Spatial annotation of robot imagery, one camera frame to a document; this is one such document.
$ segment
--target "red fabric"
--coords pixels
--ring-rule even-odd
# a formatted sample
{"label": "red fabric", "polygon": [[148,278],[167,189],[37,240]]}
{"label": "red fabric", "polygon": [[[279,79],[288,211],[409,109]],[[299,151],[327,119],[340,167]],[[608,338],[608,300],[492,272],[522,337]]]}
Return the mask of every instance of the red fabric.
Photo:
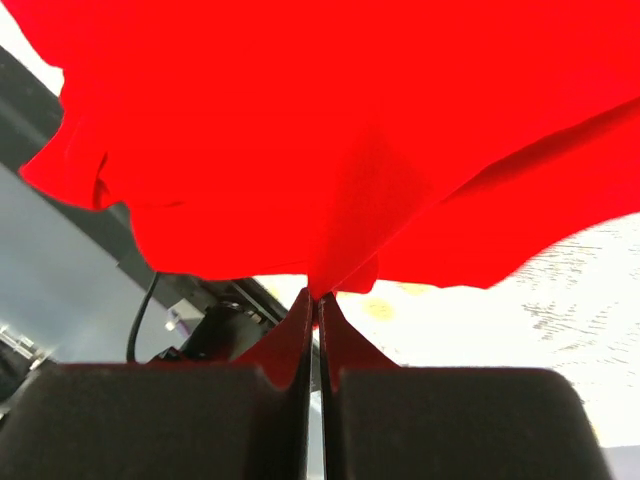
{"label": "red fabric", "polygon": [[489,286],[640,210],[637,0],[3,0],[65,71],[22,174],[162,271]]}

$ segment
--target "black cable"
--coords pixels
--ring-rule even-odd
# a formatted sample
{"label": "black cable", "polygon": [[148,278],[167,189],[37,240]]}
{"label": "black cable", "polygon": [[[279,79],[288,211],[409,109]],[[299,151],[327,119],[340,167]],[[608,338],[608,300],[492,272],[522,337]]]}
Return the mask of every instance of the black cable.
{"label": "black cable", "polygon": [[136,314],[136,318],[133,320],[133,324],[131,325],[131,331],[129,332],[129,340],[127,341],[127,362],[129,363],[137,363],[136,362],[136,341],[138,340],[138,332],[140,331],[140,325],[142,324],[142,317],[144,317],[144,312],[147,310],[147,305],[149,305],[149,301],[151,300],[151,297],[153,297],[153,291],[155,290],[159,279],[160,279],[160,273],[156,272],[153,275],[153,280],[151,281],[151,285],[149,285],[149,289],[147,290],[147,293],[144,295],[144,298],[142,299],[140,308],[138,308],[138,313]]}

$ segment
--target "yellow spot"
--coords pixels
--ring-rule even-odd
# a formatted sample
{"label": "yellow spot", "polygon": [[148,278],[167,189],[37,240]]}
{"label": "yellow spot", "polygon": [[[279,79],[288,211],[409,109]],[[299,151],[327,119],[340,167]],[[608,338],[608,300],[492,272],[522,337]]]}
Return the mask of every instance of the yellow spot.
{"label": "yellow spot", "polygon": [[422,295],[434,288],[432,285],[422,285],[420,283],[399,283],[398,286],[409,295],[414,296]]}
{"label": "yellow spot", "polygon": [[593,436],[596,437],[596,440],[598,441],[598,443],[600,443],[600,440],[602,438],[601,434],[599,433],[598,429],[592,422],[589,422],[589,424],[591,425],[591,431],[593,432]]}
{"label": "yellow spot", "polygon": [[389,302],[382,298],[370,298],[364,302],[364,311],[375,320],[388,322],[393,320],[394,311]]}
{"label": "yellow spot", "polygon": [[280,292],[279,288],[276,288],[274,286],[270,286],[270,287],[267,287],[267,291],[271,294],[272,297],[274,297],[277,300],[280,300],[282,298],[280,296],[281,292]]}
{"label": "yellow spot", "polygon": [[337,299],[338,300],[347,300],[349,298],[356,298],[358,295],[351,292],[338,292]]}

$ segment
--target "gray panel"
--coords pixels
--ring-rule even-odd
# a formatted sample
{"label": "gray panel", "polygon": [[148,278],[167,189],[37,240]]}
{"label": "gray panel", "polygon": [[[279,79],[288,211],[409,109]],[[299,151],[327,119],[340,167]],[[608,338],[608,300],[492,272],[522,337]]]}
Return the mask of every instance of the gray panel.
{"label": "gray panel", "polygon": [[640,445],[605,448],[604,454],[615,480],[640,480]]}
{"label": "gray panel", "polygon": [[322,412],[322,395],[320,391],[317,391],[311,394],[311,404],[309,406],[308,480],[322,480],[324,478],[324,439],[322,434],[322,414],[320,412]]}
{"label": "gray panel", "polygon": [[[0,167],[0,323],[60,361],[122,361],[143,294],[113,257]],[[165,316],[157,302],[149,305],[141,360],[181,343],[164,328]]]}

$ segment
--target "wire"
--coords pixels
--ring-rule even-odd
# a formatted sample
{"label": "wire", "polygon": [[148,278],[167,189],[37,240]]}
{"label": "wire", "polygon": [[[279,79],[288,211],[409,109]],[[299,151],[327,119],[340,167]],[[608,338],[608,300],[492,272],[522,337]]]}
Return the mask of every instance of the wire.
{"label": "wire", "polygon": [[136,341],[138,340],[138,332],[140,331],[140,325],[142,324],[142,317],[144,317],[144,312],[147,310],[147,305],[149,305],[149,301],[151,300],[151,297],[153,297],[153,291],[155,290],[159,279],[160,279],[160,273],[156,272],[153,275],[153,280],[151,280],[151,284],[147,289],[147,293],[144,295],[144,298],[142,299],[140,308],[138,308],[138,313],[136,314],[136,318],[134,318],[133,324],[131,325],[131,331],[129,332],[129,340],[127,341],[127,362],[128,363],[137,363]]}

